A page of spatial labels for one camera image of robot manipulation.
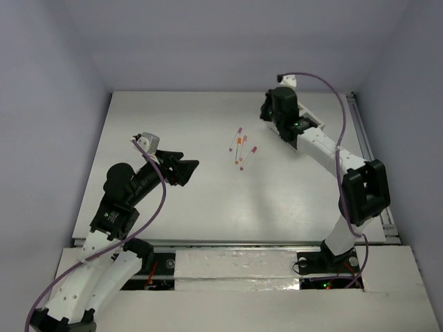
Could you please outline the purple cap white pen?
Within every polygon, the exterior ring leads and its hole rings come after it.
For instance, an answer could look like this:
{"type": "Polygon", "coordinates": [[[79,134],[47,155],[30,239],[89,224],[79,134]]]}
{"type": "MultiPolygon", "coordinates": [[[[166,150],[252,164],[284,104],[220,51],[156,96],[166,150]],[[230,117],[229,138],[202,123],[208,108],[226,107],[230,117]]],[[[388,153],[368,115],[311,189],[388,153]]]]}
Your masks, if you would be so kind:
{"type": "Polygon", "coordinates": [[[242,128],[240,127],[235,133],[235,136],[234,136],[234,138],[230,144],[230,147],[228,149],[229,151],[233,150],[234,146],[237,144],[237,139],[241,136],[241,133],[242,133],[242,128]]]}

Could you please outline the pale pink cap pen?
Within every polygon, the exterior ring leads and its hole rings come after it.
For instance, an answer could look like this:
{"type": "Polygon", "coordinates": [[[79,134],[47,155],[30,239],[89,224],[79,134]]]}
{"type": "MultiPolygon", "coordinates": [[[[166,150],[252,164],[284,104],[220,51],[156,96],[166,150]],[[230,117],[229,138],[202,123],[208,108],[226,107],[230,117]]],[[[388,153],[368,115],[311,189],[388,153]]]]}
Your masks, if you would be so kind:
{"type": "Polygon", "coordinates": [[[240,149],[240,153],[239,153],[239,162],[243,161],[243,156],[244,156],[244,150],[245,150],[245,146],[246,146],[246,142],[247,142],[247,135],[244,135],[242,138],[242,144],[241,144],[241,149],[240,149]]]}

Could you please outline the magenta cap white pen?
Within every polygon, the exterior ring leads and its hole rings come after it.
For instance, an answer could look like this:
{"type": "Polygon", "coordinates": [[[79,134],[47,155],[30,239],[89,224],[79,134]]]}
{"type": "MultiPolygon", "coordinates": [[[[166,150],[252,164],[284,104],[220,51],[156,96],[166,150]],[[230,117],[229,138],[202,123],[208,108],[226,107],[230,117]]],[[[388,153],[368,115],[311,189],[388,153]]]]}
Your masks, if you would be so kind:
{"type": "Polygon", "coordinates": [[[240,168],[239,168],[241,171],[243,171],[243,170],[246,168],[246,166],[248,165],[249,161],[252,159],[252,157],[254,156],[254,154],[256,153],[256,151],[257,151],[257,147],[254,146],[254,147],[252,148],[252,150],[248,153],[248,155],[246,156],[246,158],[243,160],[243,162],[242,162],[242,164],[241,164],[241,166],[240,166],[240,168]]]}

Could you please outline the orange cap white pen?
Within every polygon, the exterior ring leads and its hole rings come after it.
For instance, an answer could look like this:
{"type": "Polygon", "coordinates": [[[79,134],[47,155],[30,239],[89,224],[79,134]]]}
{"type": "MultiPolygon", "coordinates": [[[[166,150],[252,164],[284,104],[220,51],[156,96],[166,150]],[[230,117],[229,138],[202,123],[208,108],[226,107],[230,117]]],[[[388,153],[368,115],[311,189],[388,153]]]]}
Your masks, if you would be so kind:
{"type": "Polygon", "coordinates": [[[238,163],[239,163],[239,157],[240,157],[241,147],[242,147],[242,138],[239,137],[239,138],[237,139],[236,150],[235,150],[235,164],[236,164],[236,165],[238,165],[238,163]]]}

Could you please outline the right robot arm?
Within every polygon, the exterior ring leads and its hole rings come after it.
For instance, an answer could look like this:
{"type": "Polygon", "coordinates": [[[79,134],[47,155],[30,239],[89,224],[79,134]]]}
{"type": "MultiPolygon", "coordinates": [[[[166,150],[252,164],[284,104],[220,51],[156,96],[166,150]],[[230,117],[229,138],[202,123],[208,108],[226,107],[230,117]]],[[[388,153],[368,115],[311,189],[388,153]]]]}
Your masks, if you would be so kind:
{"type": "Polygon", "coordinates": [[[309,113],[301,113],[293,88],[281,86],[265,94],[260,117],[298,152],[314,159],[335,176],[340,211],[332,232],[317,252],[298,254],[293,265],[299,275],[337,273],[354,254],[357,240],[366,240],[363,230],[390,205],[385,165],[350,153],[334,142],[309,113]]]}

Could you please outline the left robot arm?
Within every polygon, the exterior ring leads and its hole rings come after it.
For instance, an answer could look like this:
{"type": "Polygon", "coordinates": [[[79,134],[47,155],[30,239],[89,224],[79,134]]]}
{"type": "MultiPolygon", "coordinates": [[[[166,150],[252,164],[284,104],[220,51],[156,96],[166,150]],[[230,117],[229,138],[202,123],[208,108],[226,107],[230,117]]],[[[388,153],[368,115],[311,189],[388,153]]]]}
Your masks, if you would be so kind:
{"type": "Polygon", "coordinates": [[[110,167],[77,263],[48,287],[55,294],[42,308],[31,308],[27,329],[95,331],[97,318],[129,278],[152,268],[153,245],[131,231],[139,217],[136,205],[157,185],[184,186],[199,161],[172,151],[144,158],[138,171],[127,163],[110,167]]]}

